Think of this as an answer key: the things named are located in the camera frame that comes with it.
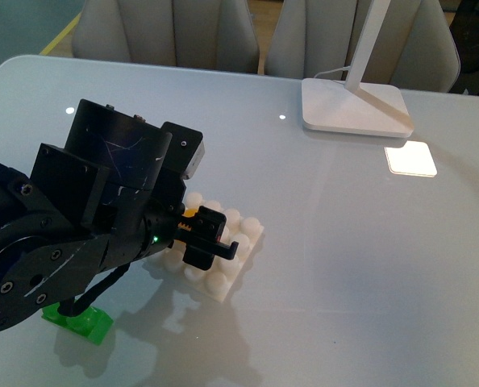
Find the white egg tray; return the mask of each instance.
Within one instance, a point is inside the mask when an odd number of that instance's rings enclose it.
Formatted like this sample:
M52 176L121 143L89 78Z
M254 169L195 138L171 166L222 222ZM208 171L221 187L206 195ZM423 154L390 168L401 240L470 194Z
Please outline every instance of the white egg tray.
M205 206L225 214L227 223L220 241L225 244L238 242L234 259L224 260L216 256L211 268L203 271L182 261L185 244L175 241L172 248L166 248L148 257L146 261L149 264L164 267L174 279L182 281L218 302L223 302L242 267L250 258L264 227L256 218L243 218L240 212L233 208L223 210L219 202L214 200L206 202L202 195L196 192L188 193L184 202L187 210L197 210L200 206Z

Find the black cable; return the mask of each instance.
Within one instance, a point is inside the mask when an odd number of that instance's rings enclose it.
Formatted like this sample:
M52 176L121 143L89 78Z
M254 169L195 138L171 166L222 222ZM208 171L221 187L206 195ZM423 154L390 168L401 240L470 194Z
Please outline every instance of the black cable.
M79 316L96 301L96 298L115 284L128 271L128 268L130 268L130 263L117 267L111 274L82 294L76 301L74 297L61 301L57 309L58 313L65 317Z

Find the lamp base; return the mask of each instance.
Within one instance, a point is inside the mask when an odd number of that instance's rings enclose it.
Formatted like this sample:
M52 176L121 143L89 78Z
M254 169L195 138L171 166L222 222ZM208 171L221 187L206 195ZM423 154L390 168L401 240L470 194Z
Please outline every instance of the lamp base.
M351 93L342 81L304 79L302 118L315 131L406 138L414 130L401 91L373 83Z

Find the white table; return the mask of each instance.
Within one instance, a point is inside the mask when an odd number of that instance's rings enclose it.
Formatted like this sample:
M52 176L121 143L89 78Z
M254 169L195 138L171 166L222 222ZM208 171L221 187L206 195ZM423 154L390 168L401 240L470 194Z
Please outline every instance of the white table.
M63 147L80 98L204 133L189 191L265 226L219 304L136 263L101 347L35 314L0 332L0 386L479 386L479 98L403 91L436 177L302 129L300 82L23 56L0 67L0 162Z

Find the white ball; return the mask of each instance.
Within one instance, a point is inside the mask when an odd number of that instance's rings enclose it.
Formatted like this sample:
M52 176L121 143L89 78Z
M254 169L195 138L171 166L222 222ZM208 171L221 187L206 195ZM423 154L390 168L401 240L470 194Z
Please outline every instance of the white ball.
M240 258L238 258L238 256L234 256L233 260L224 260L223 258L215 259L219 259L220 270L228 277L234 275L240 268Z
M194 266L187 266L184 269L185 277L191 282L199 282L205 275L206 272Z
M166 270L171 273L178 272L184 263L182 261L183 257L184 253L179 252L178 250L168 250L163 259Z
M242 233L236 234L231 238L231 242L238 242L238 249L236 254L238 256L245 256L250 248L250 239Z
M227 227L229 230L237 230L240 226L241 215L240 212L236 208L229 208L223 212L225 217L227 218Z
M215 201L215 200L209 200L204 203L204 206L209 208L210 210L215 210L215 211L221 211L222 210L222 205Z
M241 222L241 232L247 235L249 238L253 238L259 232L261 224L256 218L246 218Z
M199 192L190 192L185 196L185 206L187 208L199 208L203 202L203 196Z
M228 291L228 283L225 274L220 272L210 273L206 277L206 288L214 295L226 293Z

